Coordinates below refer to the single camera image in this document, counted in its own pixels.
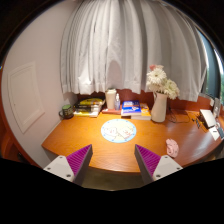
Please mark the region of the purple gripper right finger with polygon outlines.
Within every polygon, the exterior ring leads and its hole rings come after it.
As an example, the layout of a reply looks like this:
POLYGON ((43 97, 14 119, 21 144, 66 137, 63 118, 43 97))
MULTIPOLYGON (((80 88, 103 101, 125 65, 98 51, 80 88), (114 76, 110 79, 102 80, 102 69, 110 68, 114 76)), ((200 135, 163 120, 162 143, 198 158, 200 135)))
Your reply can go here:
POLYGON ((159 156, 140 145, 135 145, 134 154, 145 185, 182 169, 170 156, 159 156))

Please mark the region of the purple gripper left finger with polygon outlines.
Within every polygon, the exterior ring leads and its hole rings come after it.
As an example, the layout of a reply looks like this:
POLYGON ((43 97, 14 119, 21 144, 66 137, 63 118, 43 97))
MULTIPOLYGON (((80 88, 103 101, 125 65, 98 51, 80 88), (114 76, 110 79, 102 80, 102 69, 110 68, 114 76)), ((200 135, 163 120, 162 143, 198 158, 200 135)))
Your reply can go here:
POLYGON ((44 170, 81 186, 92 155, 92 145, 87 145, 68 156, 59 155, 44 170))

